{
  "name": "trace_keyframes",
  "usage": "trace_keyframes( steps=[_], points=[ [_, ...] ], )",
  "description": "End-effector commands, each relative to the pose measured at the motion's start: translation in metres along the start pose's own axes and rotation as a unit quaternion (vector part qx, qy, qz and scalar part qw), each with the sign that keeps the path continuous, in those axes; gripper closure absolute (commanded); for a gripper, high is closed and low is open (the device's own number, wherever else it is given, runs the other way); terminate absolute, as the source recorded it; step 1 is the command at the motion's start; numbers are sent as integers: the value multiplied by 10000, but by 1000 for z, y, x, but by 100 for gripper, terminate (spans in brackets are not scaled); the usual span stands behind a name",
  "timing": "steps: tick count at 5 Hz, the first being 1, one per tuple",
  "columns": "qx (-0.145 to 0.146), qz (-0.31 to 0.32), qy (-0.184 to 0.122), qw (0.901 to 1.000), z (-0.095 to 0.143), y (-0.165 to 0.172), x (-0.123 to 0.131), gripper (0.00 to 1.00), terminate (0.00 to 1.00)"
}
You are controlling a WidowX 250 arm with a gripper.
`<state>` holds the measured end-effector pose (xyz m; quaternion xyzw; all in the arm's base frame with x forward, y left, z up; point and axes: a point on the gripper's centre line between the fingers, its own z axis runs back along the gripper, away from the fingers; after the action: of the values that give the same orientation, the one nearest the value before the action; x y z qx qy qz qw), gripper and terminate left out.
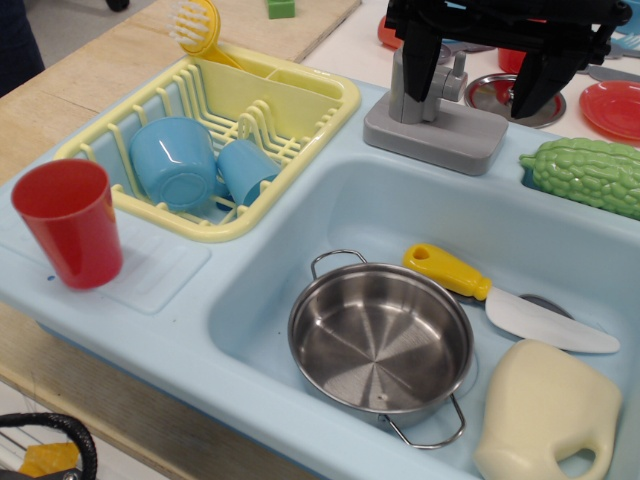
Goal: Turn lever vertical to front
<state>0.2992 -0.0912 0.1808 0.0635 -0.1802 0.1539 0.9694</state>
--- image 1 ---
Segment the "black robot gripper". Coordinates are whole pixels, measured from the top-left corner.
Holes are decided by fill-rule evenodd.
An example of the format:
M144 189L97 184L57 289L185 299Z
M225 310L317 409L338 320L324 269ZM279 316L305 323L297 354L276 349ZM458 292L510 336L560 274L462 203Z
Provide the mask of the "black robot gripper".
M390 1L385 26L403 46L404 92L424 101L442 39L526 52L512 88L511 117L533 116L582 64L600 64L629 22L626 1Z

